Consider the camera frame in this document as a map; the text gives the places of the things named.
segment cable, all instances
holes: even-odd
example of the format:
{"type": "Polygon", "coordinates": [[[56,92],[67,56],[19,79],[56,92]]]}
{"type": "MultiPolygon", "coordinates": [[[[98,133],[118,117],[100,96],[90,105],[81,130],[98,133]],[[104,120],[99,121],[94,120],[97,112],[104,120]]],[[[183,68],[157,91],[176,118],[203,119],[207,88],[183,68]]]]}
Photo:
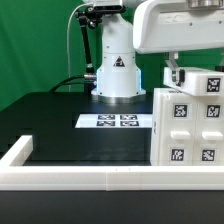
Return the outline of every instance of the cable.
{"type": "Polygon", "coordinates": [[[74,16],[74,14],[76,13],[76,11],[83,7],[83,6],[88,6],[88,5],[93,5],[93,2],[89,2],[86,4],[82,4],[78,7],[76,7],[72,14],[70,15],[69,21],[68,21],[68,27],[67,27],[67,59],[68,59],[68,77],[71,77],[71,56],[70,56],[70,29],[71,29],[71,22],[72,22],[72,18],[74,16]]]}
{"type": "Polygon", "coordinates": [[[69,81],[72,81],[72,80],[74,80],[74,79],[82,79],[82,78],[84,78],[83,75],[80,75],[80,76],[73,76],[73,77],[67,78],[67,79],[63,80],[62,82],[58,83],[58,84],[57,84],[56,86],[54,86],[53,88],[51,88],[50,92],[51,92],[51,93],[55,92],[55,90],[56,90],[57,88],[59,88],[59,87],[62,86],[62,85],[65,85],[65,84],[66,84],[67,82],[69,82],[69,81]]]}

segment white block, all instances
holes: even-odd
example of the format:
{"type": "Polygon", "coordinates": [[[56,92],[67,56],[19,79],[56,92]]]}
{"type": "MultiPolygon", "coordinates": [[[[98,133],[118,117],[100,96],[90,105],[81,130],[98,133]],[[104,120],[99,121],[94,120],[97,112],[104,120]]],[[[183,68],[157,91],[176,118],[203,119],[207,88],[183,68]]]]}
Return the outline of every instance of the white block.
{"type": "Polygon", "coordinates": [[[155,89],[152,165],[192,165],[197,117],[195,97],[173,89],[155,89]]]}
{"type": "Polygon", "coordinates": [[[176,86],[172,81],[172,70],[164,68],[164,85],[177,89],[193,96],[214,96],[224,93],[223,72],[216,72],[201,68],[183,67],[185,70],[185,82],[176,86]]]}
{"type": "Polygon", "coordinates": [[[188,131],[171,131],[172,139],[188,140],[191,139],[191,134],[188,131]]]}
{"type": "Polygon", "coordinates": [[[194,165],[224,165],[224,96],[198,97],[194,165]]]}
{"type": "Polygon", "coordinates": [[[223,134],[218,132],[218,131],[214,131],[214,132],[206,132],[206,131],[203,131],[202,132],[202,137],[205,139],[205,140],[215,140],[215,141],[221,141],[223,140],[223,134]]]}

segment stacked white blocks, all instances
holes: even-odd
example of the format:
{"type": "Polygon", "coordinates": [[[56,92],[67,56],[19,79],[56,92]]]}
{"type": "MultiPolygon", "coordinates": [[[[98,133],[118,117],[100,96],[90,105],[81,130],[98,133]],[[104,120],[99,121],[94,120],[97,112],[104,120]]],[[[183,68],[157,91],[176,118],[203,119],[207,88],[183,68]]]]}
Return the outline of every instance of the stacked white blocks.
{"type": "Polygon", "coordinates": [[[189,94],[171,88],[155,89],[152,165],[224,165],[223,73],[218,75],[205,73],[204,87],[185,83],[189,94]]]}

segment white robot link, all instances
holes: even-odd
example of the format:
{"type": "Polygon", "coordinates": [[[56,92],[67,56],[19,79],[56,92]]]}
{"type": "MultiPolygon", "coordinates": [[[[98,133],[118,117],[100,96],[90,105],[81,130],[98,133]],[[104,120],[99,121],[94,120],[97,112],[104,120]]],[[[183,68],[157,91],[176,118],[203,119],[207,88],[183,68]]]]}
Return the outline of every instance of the white robot link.
{"type": "Polygon", "coordinates": [[[126,7],[137,7],[141,2],[96,0],[85,10],[90,28],[102,23],[102,65],[96,73],[97,87],[92,90],[94,100],[131,103],[145,98],[141,71],[135,63],[133,26],[121,16],[126,7]]]}

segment black cable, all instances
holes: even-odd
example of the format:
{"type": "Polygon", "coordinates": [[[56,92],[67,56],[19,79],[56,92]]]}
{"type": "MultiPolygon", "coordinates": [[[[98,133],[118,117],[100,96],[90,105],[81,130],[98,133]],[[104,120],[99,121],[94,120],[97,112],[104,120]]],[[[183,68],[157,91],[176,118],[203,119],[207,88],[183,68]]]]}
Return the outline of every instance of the black cable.
{"type": "Polygon", "coordinates": [[[80,76],[72,76],[72,77],[70,77],[70,78],[67,78],[67,79],[63,80],[62,82],[58,83],[58,84],[57,84],[56,86],[54,86],[53,88],[51,88],[50,92],[51,92],[51,93],[55,92],[55,90],[56,90],[57,88],[59,88],[60,86],[62,86],[63,84],[65,84],[65,83],[67,83],[67,82],[69,82],[69,81],[72,81],[72,80],[74,80],[74,79],[81,79],[81,78],[84,78],[84,76],[83,76],[83,75],[80,75],[80,76]]]}

